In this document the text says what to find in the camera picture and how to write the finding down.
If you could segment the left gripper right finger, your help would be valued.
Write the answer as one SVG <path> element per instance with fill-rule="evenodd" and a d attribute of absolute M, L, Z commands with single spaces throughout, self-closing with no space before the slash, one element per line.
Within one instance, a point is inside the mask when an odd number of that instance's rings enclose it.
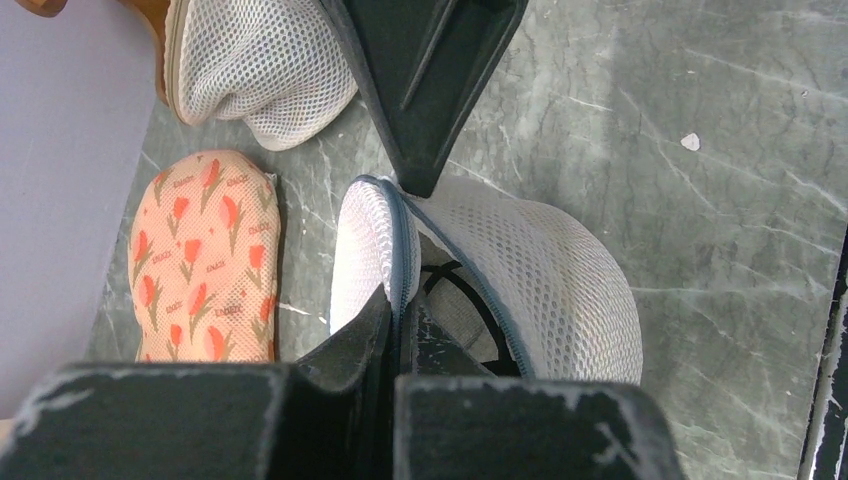
<path fill-rule="evenodd" d="M 417 295 L 394 392 L 398 479 L 680 479 L 667 421 L 641 389 L 495 377 Z"/>

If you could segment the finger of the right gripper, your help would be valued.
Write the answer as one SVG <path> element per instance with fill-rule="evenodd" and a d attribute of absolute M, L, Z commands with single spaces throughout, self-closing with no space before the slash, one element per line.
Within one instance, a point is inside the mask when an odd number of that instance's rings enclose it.
<path fill-rule="evenodd" d="M 428 198 L 522 0 L 321 0 L 400 187 Z"/>

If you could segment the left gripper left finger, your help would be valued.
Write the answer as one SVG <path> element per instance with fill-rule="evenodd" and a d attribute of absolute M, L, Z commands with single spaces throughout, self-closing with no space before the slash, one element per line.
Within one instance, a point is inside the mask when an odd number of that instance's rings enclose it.
<path fill-rule="evenodd" d="M 297 363 L 71 365 L 24 402 L 5 479 L 358 479 L 380 473 L 382 289 Z"/>

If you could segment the grey black bra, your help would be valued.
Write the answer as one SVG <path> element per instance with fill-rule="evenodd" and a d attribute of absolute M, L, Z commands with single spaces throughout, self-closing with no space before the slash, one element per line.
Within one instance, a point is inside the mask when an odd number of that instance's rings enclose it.
<path fill-rule="evenodd" d="M 464 352 L 497 376 L 520 377 L 506 335 L 482 295 L 467 279 L 463 265 L 451 260 L 421 268 L 421 289 L 430 297 L 437 322 Z"/>

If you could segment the white cylindrical mesh laundry bag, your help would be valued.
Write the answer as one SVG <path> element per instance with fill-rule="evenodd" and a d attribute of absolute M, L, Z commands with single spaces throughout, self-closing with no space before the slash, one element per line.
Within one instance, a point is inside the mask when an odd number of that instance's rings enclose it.
<path fill-rule="evenodd" d="M 467 177 L 417 198 L 362 176 L 337 224 L 329 327 L 342 330 L 383 287 L 396 308 L 425 265 L 459 261 L 503 329 L 524 375 L 638 384 L 643 346 L 635 300 L 607 248 L 564 211 Z"/>

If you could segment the white mesh bag beige rim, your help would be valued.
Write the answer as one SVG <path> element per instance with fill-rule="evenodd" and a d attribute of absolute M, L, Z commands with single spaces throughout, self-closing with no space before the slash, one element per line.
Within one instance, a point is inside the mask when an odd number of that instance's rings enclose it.
<path fill-rule="evenodd" d="M 173 1 L 164 92 L 184 124 L 241 121 L 270 151 L 309 140 L 357 92 L 314 1 Z"/>

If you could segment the pink floral mesh laundry bag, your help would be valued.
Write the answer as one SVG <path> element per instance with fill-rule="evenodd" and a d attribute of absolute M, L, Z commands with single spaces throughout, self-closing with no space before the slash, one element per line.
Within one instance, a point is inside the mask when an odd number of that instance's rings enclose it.
<path fill-rule="evenodd" d="M 245 155 L 204 151 L 148 185 L 127 247 L 141 362 L 275 360 L 281 214 Z"/>

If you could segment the orange wooden shelf rack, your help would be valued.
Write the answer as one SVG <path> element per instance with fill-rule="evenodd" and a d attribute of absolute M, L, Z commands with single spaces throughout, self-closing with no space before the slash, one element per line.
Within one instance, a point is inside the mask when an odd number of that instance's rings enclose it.
<path fill-rule="evenodd" d="M 16 4 L 29 13 L 41 18 L 55 18 L 68 4 L 65 0 L 17 0 Z M 108 1 L 123 15 L 122 25 L 129 28 L 131 36 L 140 41 L 151 57 L 153 86 L 156 98 L 169 106 L 165 79 L 165 23 L 166 14 L 173 1 L 168 0 L 121 0 Z"/>

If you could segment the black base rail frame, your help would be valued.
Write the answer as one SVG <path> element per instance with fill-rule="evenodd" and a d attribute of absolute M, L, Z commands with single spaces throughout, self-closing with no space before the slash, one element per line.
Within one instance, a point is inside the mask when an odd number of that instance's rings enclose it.
<path fill-rule="evenodd" d="M 847 477 L 847 244 L 842 244 L 799 479 Z"/>

